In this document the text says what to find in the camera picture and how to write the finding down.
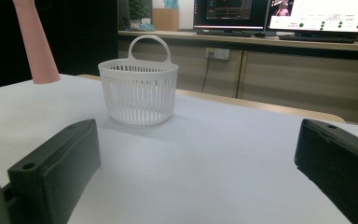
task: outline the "white table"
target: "white table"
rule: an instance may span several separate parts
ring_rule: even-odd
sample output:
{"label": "white table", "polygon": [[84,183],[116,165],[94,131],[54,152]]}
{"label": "white table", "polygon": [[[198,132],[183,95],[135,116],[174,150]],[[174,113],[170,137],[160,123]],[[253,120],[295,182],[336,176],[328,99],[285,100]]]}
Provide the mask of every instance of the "white table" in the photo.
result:
{"label": "white table", "polygon": [[[177,95],[148,128],[107,116],[98,80],[62,75],[0,88],[0,185],[16,161],[96,119],[103,167],[69,223],[349,223],[296,169],[303,117]],[[358,136],[358,126],[329,121]]]}

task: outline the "keyboard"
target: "keyboard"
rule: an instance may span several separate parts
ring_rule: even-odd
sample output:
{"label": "keyboard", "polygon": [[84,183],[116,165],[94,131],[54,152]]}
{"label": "keyboard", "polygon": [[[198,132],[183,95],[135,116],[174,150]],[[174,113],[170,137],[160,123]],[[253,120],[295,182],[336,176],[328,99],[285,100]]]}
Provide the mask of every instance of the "keyboard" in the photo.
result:
{"label": "keyboard", "polygon": [[222,31],[197,31],[197,35],[223,35],[223,36],[236,36],[236,37],[251,37],[252,34],[243,33],[243,32],[222,32]]}
{"label": "keyboard", "polygon": [[326,43],[341,43],[353,44],[355,39],[346,39],[338,37],[315,37],[315,36],[296,36],[296,35],[280,35],[280,40],[294,40],[294,41],[309,41],[309,42],[326,42]]}

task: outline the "monitor screen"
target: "monitor screen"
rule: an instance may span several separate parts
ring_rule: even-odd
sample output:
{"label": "monitor screen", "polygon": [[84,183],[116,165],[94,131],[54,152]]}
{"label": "monitor screen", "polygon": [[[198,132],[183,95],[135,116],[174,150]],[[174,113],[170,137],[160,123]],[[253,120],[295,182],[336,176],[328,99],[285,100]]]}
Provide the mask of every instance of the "monitor screen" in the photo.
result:
{"label": "monitor screen", "polygon": [[194,0],[194,29],[262,31],[269,0]]}
{"label": "monitor screen", "polygon": [[271,0],[267,30],[358,34],[358,0]]}

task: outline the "white plastic basket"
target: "white plastic basket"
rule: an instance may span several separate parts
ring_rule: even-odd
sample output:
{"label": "white plastic basket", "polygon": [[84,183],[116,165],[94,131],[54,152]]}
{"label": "white plastic basket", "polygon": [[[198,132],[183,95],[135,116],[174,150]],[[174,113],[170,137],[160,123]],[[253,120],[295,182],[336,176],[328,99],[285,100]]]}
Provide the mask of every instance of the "white plastic basket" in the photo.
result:
{"label": "white plastic basket", "polygon": [[[137,60],[132,47],[140,39],[157,40],[167,51],[165,62]],[[130,44],[129,57],[98,64],[109,116],[122,124],[161,123],[173,114],[178,66],[167,44],[157,36],[141,35]]]}

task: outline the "electrical outlet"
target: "electrical outlet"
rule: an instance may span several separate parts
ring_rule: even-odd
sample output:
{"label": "electrical outlet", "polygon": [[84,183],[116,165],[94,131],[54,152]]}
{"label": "electrical outlet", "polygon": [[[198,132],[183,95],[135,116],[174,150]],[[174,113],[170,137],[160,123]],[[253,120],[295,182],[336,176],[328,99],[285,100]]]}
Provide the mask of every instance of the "electrical outlet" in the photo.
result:
{"label": "electrical outlet", "polygon": [[205,57],[211,57],[215,59],[228,60],[229,59],[229,49],[215,49],[215,48],[206,48]]}
{"label": "electrical outlet", "polygon": [[206,58],[216,58],[216,51],[217,49],[215,48],[206,48],[206,51],[205,51],[205,57]]}

